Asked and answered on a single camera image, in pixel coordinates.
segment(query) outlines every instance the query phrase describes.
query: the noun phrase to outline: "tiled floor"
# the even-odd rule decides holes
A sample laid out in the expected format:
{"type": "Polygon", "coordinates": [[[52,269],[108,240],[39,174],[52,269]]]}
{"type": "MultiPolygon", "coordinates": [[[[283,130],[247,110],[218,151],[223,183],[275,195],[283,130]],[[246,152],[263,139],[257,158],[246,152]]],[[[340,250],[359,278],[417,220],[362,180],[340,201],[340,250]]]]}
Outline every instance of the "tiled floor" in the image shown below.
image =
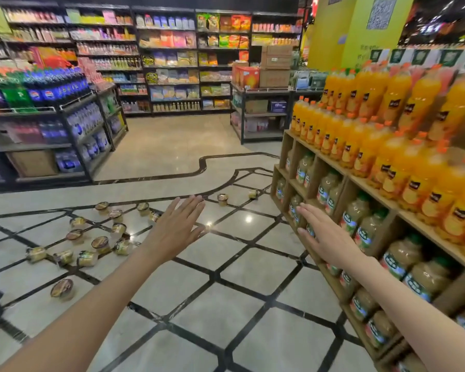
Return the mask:
{"type": "Polygon", "coordinates": [[[0,195],[0,364],[124,260],[109,253],[81,270],[52,262],[53,253],[89,250],[94,237],[107,235],[111,223],[94,204],[122,209],[137,243],[152,228],[138,202],[163,211],[176,195],[200,193],[208,198],[198,222],[209,231],[143,284],[89,371],[373,371],[335,295],[269,197],[275,162],[266,155],[210,158],[190,177],[0,195]],[[262,190],[259,199],[248,199],[252,188],[262,190]],[[217,193],[229,194],[229,206],[217,204],[217,193]],[[91,224],[76,246],[65,240],[75,216],[91,224]],[[25,250],[37,245],[50,257],[31,265],[25,250]],[[65,276],[76,295],[61,303],[49,292],[65,276]]]}

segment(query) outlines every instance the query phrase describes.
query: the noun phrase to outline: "floor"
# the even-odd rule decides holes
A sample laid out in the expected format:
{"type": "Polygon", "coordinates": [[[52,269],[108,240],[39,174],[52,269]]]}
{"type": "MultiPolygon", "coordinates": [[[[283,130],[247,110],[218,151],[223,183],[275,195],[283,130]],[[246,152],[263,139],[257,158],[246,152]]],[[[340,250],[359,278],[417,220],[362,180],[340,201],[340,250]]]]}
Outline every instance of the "floor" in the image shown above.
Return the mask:
{"type": "Polygon", "coordinates": [[[89,371],[375,370],[335,295],[269,197],[272,166],[278,161],[271,154],[279,154],[280,143],[240,146],[234,131],[224,127],[220,132],[221,126],[210,120],[190,118],[203,133],[213,130],[209,138],[217,138],[198,143],[194,139],[200,133],[190,135],[182,120],[167,120],[175,128],[173,143],[166,139],[169,131],[157,136],[165,120],[130,121],[130,132],[99,173],[106,175],[101,181],[111,183],[0,194],[0,302],[5,308],[0,364],[123,261],[108,253],[91,268],[52,262],[53,253],[89,250],[94,237],[108,235],[111,222],[93,208],[96,203],[109,201],[124,211],[127,233],[137,245],[152,228],[135,209],[137,203],[148,201],[153,210],[163,211],[175,196],[203,194],[207,202],[198,222],[210,231],[140,288],[89,371]],[[148,121],[155,121],[155,137],[138,133],[148,121]],[[130,149],[135,139],[141,142],[140,154],[130,149]],[[175,166],[166,158],[172,144],[181,146],[173,152],[180,157],[175,166]],[[120,166],[124,155],[130,156],[131,168],[120,166]],[[200,155],[208,157],[198,161],[200,155]],[[137,167],[144,172],[140,177],[151,179],[118,180],[136,177],[137,167]],[[110,175],[117,169],[126,178],[110,175]],[[249,200],[251,189],[262,195],[249,200]],[[217,204],[218,193],[229,194],[228,206],[217,204]],[[76,216],[91,225],[79,246],[65,240],[69,220],[76,216]],[[25,249],[38,245],[48,249],[49,257],[29,264],[25,249]],[[73,279],[76,294],[60,303],[49,292],[66,276],[73,279]]]}

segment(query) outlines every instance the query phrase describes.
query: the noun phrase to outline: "wooden cubby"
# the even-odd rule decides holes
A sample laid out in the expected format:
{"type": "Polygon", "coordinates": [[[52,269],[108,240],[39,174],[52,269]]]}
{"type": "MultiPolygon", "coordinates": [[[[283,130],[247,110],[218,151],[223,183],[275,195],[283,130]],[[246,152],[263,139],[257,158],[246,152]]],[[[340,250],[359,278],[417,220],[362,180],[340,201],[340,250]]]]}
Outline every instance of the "wooden cubby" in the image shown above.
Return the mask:
{"type": "MultiPolygon", "coordinates": [[[[315,149],[313,145],[301,141],[299,137],[295,136],[290,130],[284,132],[283,145],[281,150],[281,158],[278,165],[274,165],[274,175],[272,181],[271,196],[279,210],[284,214],[286,220],[293,228],[293,231],[298,234],[297,227],[293,219],[288,214],[289,201],[295,194],[299,194],[304,199],[305,203],[321,208],[316,199],[319,184],[322,178],[327,175],[330,168],[334,168],[341,174],[342,189],[339,194],[337,203],[335,204],[334,212],[331,219],[338,223],[347,208],[357,197],[359,191],[363,190],[372,198],[370,207],[372,210],[378,207],[385,207],[388,209],[388,215],[384,219],[382,225],[377,230],[370,247],[366,250],[368,256],[380,259],[385,251],[388,249],[390,243],[403,238],[405,235],[414,231],[423,236],[423,248],[425,254],[436,254],[438,249],[446,252],[458,263],[455,270],[454,280],[452,283],[439,294],[433,301],[432,305],[438,308],[442,313],[447,316],[453,316],[458,313],[461,308],[465,307],[465,256],[461,253],[458,246],[443,240],[436,234],[433,227],[425,225],[419,221],[415,214],[409,211],[402,210],[395,201],[384,198],[379,194],[379,191],[367,184],[366,179],[356,177],[351,174],[351,170],[341,167],[338,162],[333,161],[328,156],[322,154],[319,150],[315,149]],[[290,164],[289,172],[285,169],[285,162],[288,152],[294,147],[293,157],[290,164]],[[310,183],[307,188],[300,185],[296,181],[296,171],[298,168],[299,160],[311,151],[315,154],[314,172],[310,176],[310,183]],[[284,191],[284,202],[281,205],[276,196],[277,181],[280,177],[286,180],[284,191]]],[[[306,221],[303,220],[300,227],[305,227],[306,221]]],[[[369,353],[370,357],[375,363],[378,370],[389,370],[390,363],[397,360],[398,356],[410,351],[410,346],[401,334],[396,334],[392,337],[387,344],[381,349],[376,350],[368,340],[365,332],[365,323],[359,321],[349,307],[350,299],[353,294],[358,290],[360,284],[354,279],[349,287],[344,288],[340,283],[338,277],[329,273],[326,263],[311,249],[308,245],[300,239],[302,244],[307,249],[312,259],[317,264],[320,272],[328,282],[336,294],[342,310],[355,328],[355,332],[362,340],[362,343],[369,353]]]]}

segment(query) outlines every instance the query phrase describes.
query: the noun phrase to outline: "black tile border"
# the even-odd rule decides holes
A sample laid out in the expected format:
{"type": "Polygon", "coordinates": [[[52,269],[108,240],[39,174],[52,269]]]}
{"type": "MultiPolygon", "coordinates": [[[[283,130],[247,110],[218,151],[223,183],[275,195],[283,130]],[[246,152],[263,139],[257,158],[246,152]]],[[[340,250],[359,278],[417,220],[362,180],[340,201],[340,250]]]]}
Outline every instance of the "black tile border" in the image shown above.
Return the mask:
{"type": "MultiPolygon", "coordinates": [[[[266,170],[264,168],[236,169],[234,175],[225,184],[223,184],[222,186],[220,186],[220,187],[218,187],[218,188],[216,188],[214,190],[209,190],[209,191],[203,192],[201,194],[205,196],[206,201],[217,203],[217,201],[215,201],[213,199],[209,199],[207,196],[210,195],[210,194],[214,194],[217,191],[219,191],[219,190],[221,190],[221,189],[223,189],[225,187],[228,187],[230,185],[236,185],[238,187],[245,187],[245,186],[242,186],[240,184],[235,184],[235,182],[238,181],[238,180],[241,180],[242,178],[244,178],[244,177],[246,177],[248,175],[251,175],[253,173],[259,174],[259,173],[256,172],[256,170],[259,170],[259,169],[261,169],[263,171],[266,171],[266,172],[269,172],[268,170],[266,170]],[[242,172],[246,172],[246,175],[241,175],[240,177],[238,177],[240,175],[240,173],[242,173],[242,172]]],[[[269,193],[270,191],[268,191],[269,187],[270,187],[270,185],[268,185],[267,187],[261,189],[261,195],[270,196],[270,193],[269,193]]],[[[136,206],[140,202],[150,202],[150,205],[151,205],[152,202],[159,202],[159,201],[172,200],[172,199],[174,199],[174,197],[143,199],[143,200],[136,200],[136,201],[125,201],[125,202],[119,202],[119,203],[111,204],[111,206],[129,205],[129,204],[134,204],[136,206]]],[[[232,372],[235,372],[235,371],[238,371],[238,372],[251,372],[247,368],[245,368],[245,367],[239,365],[238,363],[234,362],[233,356],[232,356],[233,351],[241,343],[241,341],[245,337],[248,336],[249,332],[254,329],[255,325],[258,324],[258,322],[263,318],[265,313],[267,313],[267,311],[269,309],[271,309],[271,308],[281,309],[281,310],[286,311],[288,313],[294,314],[294,315],[296,315],[298,317],[302,317],[303,319],[306,319],[308,321],[315,322],[318,325],[325,326],[325,327],[327,327],[327,328],[329,328],[329,329],[331,329],[333,331],[335,338],[334,338],[331,346],[329,347],[329,350],[328,350],[326,356],[324,357],[324,359],[323,359],[320,367],[318,368],[317,372],[327,372],[329,370],[329,368],[331,367],[332,363],[334,362],[334,359],[335,359],[335,357],[336,357],[338,351],[340,350],[341,345],[343,344],[344,341],[348,341],[348,342],[351,342],[353,344],[362,346],[362,343],[361,343],[360,339],[349,335],[346,332],[346,330],[344,329],[344,323],[345,323],[345,321],[347,319],[346,319],[346,316],[344,315],[343,312],[341,312],[338,320],[334,323],[334,322],[328,321],[326,319],[322,319],[320,317],[317,317],[317,316],[315,316],[313,314],[303,312],[303,311],[301,311],[301,310],[299,310],[299,309],[297,309],[295,307],[286,305],[286,304],[278,302],[276,300],[279,297],[279,295],[281,294],[281,292],[289,285],[289,283],[291,283],[293,281],[293,279],[296,277],[296,275],[298,275],[298,273],[303,268],[310,268],[310,269],[313,269],[313,270],[318,270],[318,268],[317,268],[317,266],[312,265],[312,264],[310,264],[310,263],[308,263],[306,261],[306,257],[308,256],[308,253],[307,253],[306,250],[300,256],[296,256],[296,255],[291,255],[289,253],[285,253],[285,252],[282,252],[282,251],[279,251],[279,250],[275,250],[275,249],[272,249],[270,247],[266,247],[266,246],[263,246],[263,245],[260,245],[260,244],[257,243],[262,237],[264,237],[276,225],[278,225],[279,223],[287,224],[287,222],[282,220],[282,214],[280,214],[280,213],[277,216],[272,216],[272,215],[269,215],[269,214],[265,214],[265,213],[252,211],[252,210],[248,210],[248,209],[243,208],[244,206],[248,205],[248,203],[250,203],[252,201],[254,201],[254,200],[248,199],[244,203],[242,203],[240,206],[235,206],[235,205],[228,204],[228,206],[232,208],[232,211],[227,213],[223,217],[217,219],[215,222],[213,222],[209,226],[210,229],[206,230],[204,232],[204,234],[201,236],[201,237],[204,237],[206,234],[211,233],[211,234],[226,237],[226,238],[229,238],[231,240],[235,240],[235,241],[237,241],[239,243],[244,244],[244,247],[238,253],[236,253],[234,256],[232,256],[227,261],[225,261],[215,271],[204,268],[204,267],[202,267],[200,265],[196,265],[196,264],[194,264],[192,262],[188,262],[188,261],[183,260],[182,258],[179,258],[179,257],[176,257],[176,258],[173,259],[173,261],[176,262],[176,263],[179,263],[179,264],[184,265],[184,266],[186,266],[188,268],[197,270],[197,271],[209,276],[209,280],[205,284],[203,284],[201,287],[199,287],[195,292],[193,292],[188,298],[186,298],[176,308],[174,308],[172,311],[170,311],[167,314],[160,315],[160,314],[152,313],[147,308],[144,308],[143,306],[141,306],[141,305],[139,305],[137,303],[134,303],[132,301],[130,301],[128,303],[127,308],[129,308],[130,310],[138,313],[139,315],[141,315],[141,316],[155,322],[156,325],[149,332],[147,332],[145,335],[143,335],[140,339],[138,339],[136,342],[131,344],[126,350],[124,350],[112,362],[110,362],[107,366],[105,366],[100,372],[111,372],[112,370],[117,368],[128,357],[130,357],[134,352],[136,352],[140,347],[142,347],[146,342],[148,342],[155,334],[157,334],[158,332],[160,332],[162,330],[168,330],[171,333],[179,336],[180,338],[184,338],[187,341],[197,345],[198,347],[200,347],[200,348],[202,348],[202,349],[216,355],[217,358],[218,358],[218,366],[215,369],[215,371],[217,371],[217,372],[223,372],[226,369],[229,369],[232,372]],[[269,225],[265,230],[261,231],[252,240],[244,240],[244,239],[241,239],[239,237],[234,237],[232,235],[225,234],[223,232],[216,231],[216,230],[213,229],[213,226],[217,225],[218,223],[222,222],[223,220],[229,218],[231,215],[233,215],[234,213],[239,212],[239,211],[246,211],[246,212],[250,212],[250,213],[253,213],[253,214],[257,214],[257,215],[261,215],[261,216],[264,216],[264,217],[271,218],[273,220],[273,223],[271,225],[269,225]],[[225,280],[225,279],[223,279],[221,277],[221,272],[223,272],[225,269],[227,269],[231,264],[233,264],[243,254],[245,254],[248,250],[250,250],[252,248],[263,250],[266,253],[276,254],[276,255],[279,255],[279,256],[294,260],[297,263],[296,267],[285,277],[285,279],[281,282],[279,287],[276,288],[272,294],[269,294],[269,295],[260,294],[258,292],[255,292],[254,290],[251,290],[251,289],[249,289],[247,287],[243,287],[243,286],[240,286],[240,285],[238,285],[236,283],[227,281],[227,280],[225,280]],[[197,299],[203,292],[205,292],[205,290],[210,288],[214,283],[221,284],[221,285],[223,285],[225,287],[229,287],[231,289],[234,289],[236,291],[241,292],[242,294],[246,294],[248,296],[254,297],[254,298],[259,299],[259,300],[264,302],[263,306],[259,309],[259,311],[257,311],[257,313],[255,313],[255,315],[248,321],[248,323],[238,332],[238,334],[230,341],[230,343],[225,348],[220,348],[220,347],[214,345],[213,343],[211,343],[211,342],[209,342],[209,341],[207,341],[207,340],[193,334],[192,332],[180,327],[179,325],[176,325],[175,323],[172,323],[172,319],[175,316],[177,316],[182,310],[184,310],[186,308],[186,306],[191,304],[195,299],[197,299]]],[[[22,232],[24,232],[24,231],[29,231],[29,230],[31,230],[31,229],[33,229],[35,227],[43,226],[43,225],[45,225],[45,224],[47,224],[47,223],[49,223],[51,221],[54,221],[56,219],[60,219],[60,218],[65,217],[65,216],[73,218],[73,217],[76,216],[76,215],[74,215],[74,212],[76,210],[89,209],[89,208],[93,208],[93,205],[79,206],[79,207],[72,207],[72,208],[63,208],[63,209],[52,209],[52,210],[38,211],[38,212],[30,212],[31,214],[40,214],[40,213],[47,213],[47,212],[63,211],[64,214],[62,214],[61,216],[52,218],[49,221],[42,222],[42,223],[40,223],[40,224],[38,224],[36,226],[29,227],[29,228],[27,228],[25,230],[22,230],[20,232],[17,232],[17,233],[9,231],[9,230],[7,230],[6,228],[4,228],[2,226],[0,226],[0,231],[5,233],[6,235],[8,235],[8,238],[14,239],[15,241],[18,241],[19,243],[22,243],[25,246],[37,246],[33,242],[31,242],[31,241],[25,239],[24,237],[22,237],[20,234],[22,232]]],[[[135,209],[135,207],[131,207],[130,209],[125,210],[124,213],[128,213],[130,211],[135,211],[134,209],[135,209]]],[[[153,210],[156,211],[156,212],[159,212],[159,213],[162,212],[161,210],[158,210],[158,209],[153,209],[153,210]]],[[[7,214],[5,216],[0,216],[0,218],[11,217],[11,216],[20,216],[20,215],[28,215],[28,214],[24,214],[24,213],[7,214]]],[[[89,221],[88,223],[91,224],[91,226],[87,230],[101,229],[101,230],[104,230],[104,231],[110,231],[110,229],[107,226],[104,225],[105,223],[107,223],[109,221],[110,221],[109,219],[105,219],[105,220],[103,220],[101,222],[89,221]]],[[[152,225],[149,225],[148,227],[146,227],[146,228],[144,228],[144,229],[142,229],[142,230],[140,230],[138,232],[135,232],[135,234],[133,234],[133,236],[141,235],[144,232],[150,230],[151,228],[152,228],[152,225]]],[[[48,245],[47,247],[50,248],[50,247],[52,247],[52,246],[54,246],[56,244],[59,244],[59,243],[61,243],[63,241],[65,241],[65,238],[63,238],[63,239],[61,239],[61,240],[59,240],[59,241],[57,241],[55,243],[52,243],[52,244],[48,245]]],[[[53,261],[53,258],[50,255],[47,258],[47,260],[49,262],[55,263],[53,261]]],[[[19,261],[15,262],[15,263],[12,263],[10,265],[7,265],[6,267],[1,268],[0,272],[5,271],[5,270],[7,270],[9,268],[12,268],[13,266],[19,265],[20,263],[25,263],[25,259],[19,260],[19,261]]],[[[55,283],[56,281],[66,277],[66,276],[69,276],[69,275],[75,275],[78,278],[83,279],[83,280],[85,280],[85,281],[87,281],[87,282],[89,282],[89,283],[91,283],[93,285],[96,285],[96,284],[98,284],[100,282],[99,279],[97,279],[97,278],[95,278],[95,277],[93,277],[93,276],[91,276],[89,274],[89,270],[87,270],[87,271],[80,270],[77,266],[71,266],[71,265],[62,266],[62,268],[63,268],[63,271],[64,271],[63,274],[60,274],[58,277],[56,277],[56,278],[42,284],[40,287],[37,287],[37,288],[31,290],[30,292],[21,295],[17,299],[12,300],[11,302],[7,303],[4,306],[4,308],[5,309],[9,308],[10,306],[17,304],[18,302],[20,302],[22,300],[25,300],[26,298],[32,296],[33,294],[35,294],[38,291],[44,289],[45,287],[48,287],[51,284],[55,283]]],[[[7,334],[9,334],[11,337],[13,337],[14,339],[16,339],[17,341],[19,341],[21,343],[24,343],[24,342],[26,342],[27,340],[30,339],[30,337],[27,334],[23,333],[22,331],[17,329],[14,325],[10,324],[6,320],[0,320],[0,328],[2,328],[4,331],[6,331],[7,334]]]]}

